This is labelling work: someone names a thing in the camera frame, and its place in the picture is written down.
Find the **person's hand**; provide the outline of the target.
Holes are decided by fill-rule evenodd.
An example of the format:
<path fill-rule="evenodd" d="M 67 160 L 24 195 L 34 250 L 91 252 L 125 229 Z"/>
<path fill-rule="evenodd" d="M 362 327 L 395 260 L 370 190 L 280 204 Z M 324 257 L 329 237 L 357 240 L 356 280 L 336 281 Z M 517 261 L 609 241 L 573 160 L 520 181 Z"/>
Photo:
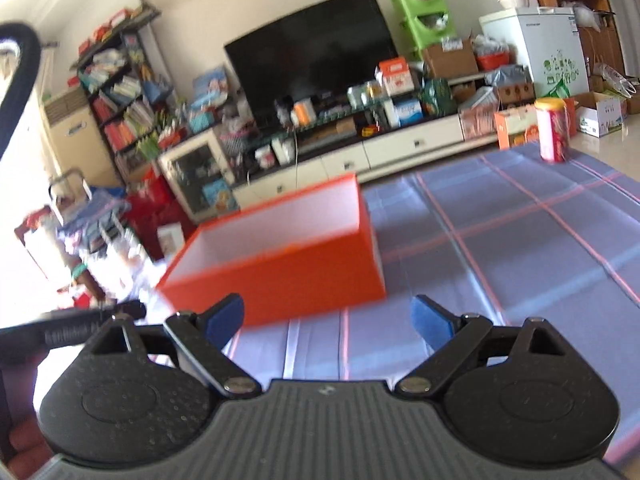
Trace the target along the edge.
<path fill-rule="evenodd" d="M 14 426 L 9 433 L 15 455 L 6 463 L 17 479 L 29 479 L 53 456 L 50 446 L 38 426 L 37 417 L 31 414 Z"/>

